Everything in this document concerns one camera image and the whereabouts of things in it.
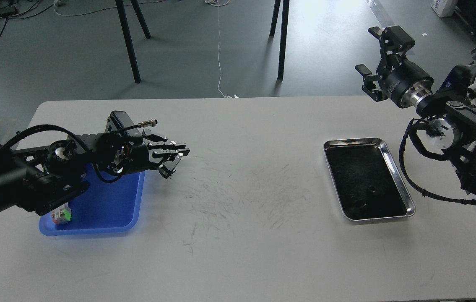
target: black chair leg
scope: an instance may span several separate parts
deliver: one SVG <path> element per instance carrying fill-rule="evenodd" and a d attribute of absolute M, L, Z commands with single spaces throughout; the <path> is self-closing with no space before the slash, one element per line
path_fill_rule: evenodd
<path fill-rule="evenodd" d="M 290 0 L 282 0 L 281 47 L 278 53 L 278 79 L 284 76 L 284 57 L 286 55 L 286 31 L 288 31 L 288 10 Z"/>
<path fill-rule="evenodd" d="M 122 0 L 115 0 L 117 4 L 117 11 L 119 12 L 120 25 L 122 27 L 122 34 L 124 35 L 124 42 L 128 50 L 128 57 L 130 58 L 130 65 L 134 74 L 134 81 L 140 83 L 139 68 L 135 58 L 134 45 L 132 43 L 132 36 L 130 36 L 130 29 L 128 28 L 128 20 L 126 19 L 126 11 L 124 10 L 124 2 Z"/>
<path fill-rule="evenodd" d="M 131 0 L 131 1 L 132 1 L 132 7 L 134 8 L 135 14 L 138 16 L 140 26 L 143 29 L 144 36 L 147 39 L 150 39 L 150 32 L 148 31 L 148 27 L 146 26 L 143 13 L 140 11 L 139 2 L 138 0 Z"/>
<path fill-rule="evenodd" d="M 275 7 L 273 7 L 272 28 L 270 29 L 270 36 L 275 35 L 277 27 L 278 9 L 281 7 L 281 0 L 275 0 Z"/>

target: metal tray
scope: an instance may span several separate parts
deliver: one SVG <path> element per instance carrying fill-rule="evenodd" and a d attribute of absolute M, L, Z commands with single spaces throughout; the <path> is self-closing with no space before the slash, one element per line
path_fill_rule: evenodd
<path fill-rule="evenodd" d="M 330 140 L 324 153 L 346 218 L 367 221 L 415 214 L 415 204 L 383 140 Z"/>

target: white table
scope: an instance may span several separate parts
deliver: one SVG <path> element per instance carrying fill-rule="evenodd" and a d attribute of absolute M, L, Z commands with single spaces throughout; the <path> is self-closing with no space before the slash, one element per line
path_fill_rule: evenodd
<path fill-rule="evenodd" d="M 190 155 L 170 180 L 147 172 L 140 218 L 122 235 L 45 237 L 34 213 L 0 213 L 0 301 L 476 298 L 471 206 L 409 188 L 413 217 L 359 225 L 337 203 L 323 143 L 376 136 L 397 158 L 413 109 L 368 97 L 57 101 L 31 125 L 97 133 L 113 109 L 157 118 Z M 408 146 L 407 168 L 430 191 L 465 196 L 448 163 Z"/>

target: plastic tray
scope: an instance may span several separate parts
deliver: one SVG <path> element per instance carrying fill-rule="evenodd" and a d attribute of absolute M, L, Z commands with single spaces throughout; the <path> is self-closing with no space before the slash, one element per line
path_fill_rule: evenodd
<path fill-rule="evenodd" d="M 136 224 L 144 172 L 128 174 L 114 183 L 106 184 L 88 166 L 85 179 L 91 186 L 68 203 L 72 220 L 64 225 L 56 225 L 50 214 L 46 214 L 39 221 L 41 233 L 46 236 L 119 233 L 128 231 Z"/>

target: concrete floor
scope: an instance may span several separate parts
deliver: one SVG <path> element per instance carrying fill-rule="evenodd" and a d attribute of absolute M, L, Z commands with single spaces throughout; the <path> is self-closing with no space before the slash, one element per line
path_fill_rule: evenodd
<path fill-rule="evenodd" d="M 41 8 L 52 0 L 44 0 Z M 278 82 L 278 42 L 268 36 L 272 1 L 232 0 L 219 8 L 221 90 L 239 97 L 355 95 L 359 63 L 377 67 L 379 46 L 368 27 L 391 19 L 414 39 L 409 55 L 441 84 L 450 69 L 470 61 L 475 42 L 454 18 L 439 19 L 427 1 L 292 1 L 285 78 Z M 112 0 L 65 0 L 65 15 L 113 6 Z M 50 100 L 217 98 L 218 8 L 203 0 L 141 6 L 153 38 L 146 40 L 126 8 L 141 84 L 134 84 L 116 10 L 61 17 L 51 9 L 9 21 L 0 40 L 0 143 L 24 129 Z"/>

